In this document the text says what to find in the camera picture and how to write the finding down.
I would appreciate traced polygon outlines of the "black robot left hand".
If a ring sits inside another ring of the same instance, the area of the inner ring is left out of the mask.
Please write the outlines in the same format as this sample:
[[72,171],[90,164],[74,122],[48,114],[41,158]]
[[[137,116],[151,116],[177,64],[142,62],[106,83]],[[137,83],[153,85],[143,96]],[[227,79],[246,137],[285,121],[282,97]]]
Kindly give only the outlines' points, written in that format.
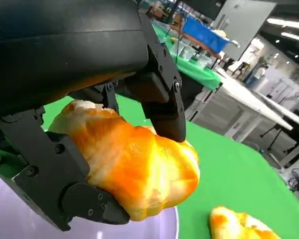
[[61,231],[74,217],[124,225],[127,212],[90,186],[69,136],[42,129],[44,106],[86,96],[118,109],[125,79],[158,135],[181,142],[181,77],[137,0],[0,0],[0,179]]

